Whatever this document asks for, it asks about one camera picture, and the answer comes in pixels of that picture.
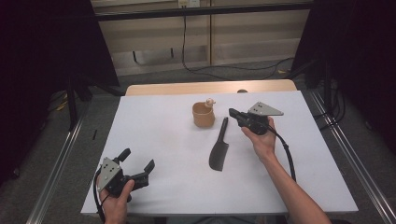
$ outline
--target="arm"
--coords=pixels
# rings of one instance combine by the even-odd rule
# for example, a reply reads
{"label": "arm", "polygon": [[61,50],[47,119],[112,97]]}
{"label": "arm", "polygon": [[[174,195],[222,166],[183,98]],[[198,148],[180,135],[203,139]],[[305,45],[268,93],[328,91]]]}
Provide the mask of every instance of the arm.
{"label": "arm", "polygon": [[[275,128],[274,120],[268,119],[269,124]],[[293,223],[331,223],[323,210],[291,179],[277,160],[276,136],[270,132],[257,135],[246,127],[242,128],[242,132],[253,143],[254,150],[271,176],[280,197],[289,210]]]}
{"label": "arm", "polygon": [[128,196],[133,188],[134,181],[130,180],[125,184],[119,198],[113,198],[112,196],[108,196],[109,193],[106,189],[103,189],[99,193],[99,198],[102,202],[103,210],[105,211],[106,224],[126,223],[126,201],[128,200]]}

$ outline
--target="gray floor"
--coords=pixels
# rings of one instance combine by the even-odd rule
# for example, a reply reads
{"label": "gray floor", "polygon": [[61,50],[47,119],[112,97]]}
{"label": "gray floor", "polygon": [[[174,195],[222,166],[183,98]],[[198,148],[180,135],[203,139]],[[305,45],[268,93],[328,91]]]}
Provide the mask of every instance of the gray floor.
{"label": "gray floor", "polygon": [[[271,64],[274,62],[242,63],[238,66],[257,68]],[[290,65],[291,60],[285,61],[277,67],[276,71],[287,71]],[[271,69],[248,71],[233,68],[210,68],[205,73],[238,80],[263,79],[272,75],[273,71]],[[272,78],[283,76],[285,75],[275,72]],[[181,69],[122,76],[119,89],[126,90],[127,86],[132,84],[218,80],[222,80],[222,78],[192,74]],[[320,89],[307,90],[303,77],[297,78],[295,83],[298,89],[303,92],[312,114],[319,114],[310,92],[320,91]],[[99,218],[85,217],[79,211],[85,201],[88,188],[91,186],[91,178],[104,148],[120,98],[96,88],[92,88],[92,92],[94,96],[90,103],[78,101],[78,109],[88,107],[87,116],[82,121],[76,142],[66,158],[66,164],[62,169],[63,172],[55,192],[50,197],[49,206],[45,209],[46,213],[43,219],[40,220],[42,223],[100,223]],[[67,108],[62,111],[55,110],[49,114],[46,127],[21,167],[20,178],[9,180],[0,189],[0,223],[26,223],[50,176],[50,171],[60,154],[64,140],[69,135],[68,122]],[[318,126],[322,125],[323,122],[319,119]],[[375,131],[366,128],[364,117],[347,98],[346,116],[340,126],[390,205],[396,207],[396,184],[393,181],[396,177],[395,155],[387,149]],[[351,223],[385,223],[334,139],[331,130],[326,129],[322,134],[360,209],[357,213],[331,215],[331,217],[348,220]],[[152,217],[130,217],[130,221],[153,223]]]}

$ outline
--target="white table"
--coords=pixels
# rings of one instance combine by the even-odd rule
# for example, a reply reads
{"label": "white table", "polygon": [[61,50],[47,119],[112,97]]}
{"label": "white table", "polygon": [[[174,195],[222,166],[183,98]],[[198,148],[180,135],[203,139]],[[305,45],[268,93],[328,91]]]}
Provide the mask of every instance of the white table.
{"label": "white table", "polygon": [[[216,101],[215,124],[194,126],[191,107],[206,98]],[[128,213],[141,216],[230,216],[287,213],[251,142],[230,118],[224,141],[230,144],[222,172],[208,165],[209,154],[230,107],[247,111],[264,102],[285,113],[274,117],[276,129],[290,146],[297,182],[328,213],[358,210],[346,183],[299,91],[125,96],[107,138],[103,157],[117,157],[127,175],[141,173],[154,159],[149,186],[132,192]],[[289,170],[277,140],[276,155]],[[94,215],[92,189],[81,213]]]}

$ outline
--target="hand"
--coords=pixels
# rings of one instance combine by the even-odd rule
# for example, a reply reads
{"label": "hand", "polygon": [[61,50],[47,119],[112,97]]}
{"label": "hand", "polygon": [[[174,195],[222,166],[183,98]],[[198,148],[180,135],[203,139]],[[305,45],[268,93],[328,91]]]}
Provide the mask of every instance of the hand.
{"label": "hand", "polygon": [[133,188],[134,181],[130,180],[125,184],[119,198],[108,196],[109,192],[106,189],[99,193],[99,198],[105,211],[106,224],[126,223],[126,201]]}
{"label": "hand", "polygon": [[[269,125],[275,129],[274,120],[268,117],[268,121]],[[266,134],[257,135],[247,127],[243,127],[241,130],[253,143],[254,150],[262,163],[275,156],[276,136],[272,132],[267,131]]]}

